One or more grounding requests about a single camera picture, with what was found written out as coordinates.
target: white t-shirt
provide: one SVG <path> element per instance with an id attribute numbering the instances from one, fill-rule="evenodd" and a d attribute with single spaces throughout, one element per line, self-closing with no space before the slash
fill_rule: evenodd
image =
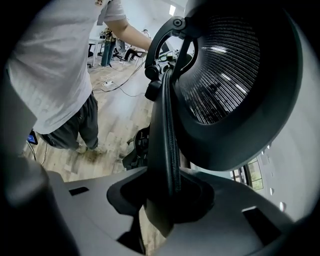
<path id="1" fill-rule="evenodd" d="M 105 22 L 126 18 L 121 0 L 52 1 L 9 58 L 10 81 L 37 117 L 38 133 L 58 129 L 90 96 L 89 35 L 99 15 Z"/>

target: ceiling light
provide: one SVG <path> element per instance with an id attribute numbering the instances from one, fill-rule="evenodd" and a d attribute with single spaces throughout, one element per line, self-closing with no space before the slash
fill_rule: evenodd
<path id="1" fill-rule="evenodd" d="M 173 6 L 173 5 L 170 5 L 170 11 L 169 11 L 169 14 L 170 14 L 171 16 L 173 16 L 173 15 L 175 14 L 175 10 L 176 10 L 176 7 L 175 7 L 175 6 Z"/>

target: table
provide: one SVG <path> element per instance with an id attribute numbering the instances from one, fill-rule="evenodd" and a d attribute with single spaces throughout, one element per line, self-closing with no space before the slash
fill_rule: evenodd
<path id="1" fill-rule="evenodd" d="M 91 67 L 95 66 L 96 63 L 96 57 L 98 55 L 98 48 L 99 48 L 99 44 L 103 45 L 105 42 L 104 39 L 97 37 L 90 37 L 89 38 L 89 44 L 94 44 L 94 51 L 93 51 L 93 58 L 92 58 L 92 64 Z"/>

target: screw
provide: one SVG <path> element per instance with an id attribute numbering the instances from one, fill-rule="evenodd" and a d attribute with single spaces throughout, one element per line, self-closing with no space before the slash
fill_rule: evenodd
<path id="1" fill-rule="evenodd" d="M 175 19 L 173 21 L 173 25 L 175 25 L 177 27 L 180 27 L 182 25 L 182 21 L 180 19 Z"/>

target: sneaker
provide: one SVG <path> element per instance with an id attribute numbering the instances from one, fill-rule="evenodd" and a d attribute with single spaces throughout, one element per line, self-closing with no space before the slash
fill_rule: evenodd
<path id="1" fill-rule="evenodd" d="M 98 144 L 98 146 L 92 151 L 96 154 L 105 154 L 107 153 L 107 148 L 104 145 Z"/>
<path id="2" fill-rule="evenodd" d="M 76 150 L 79 154 L 84 154 L 87 151 L 87 146 L 79 143 L 79 146 Z"/>

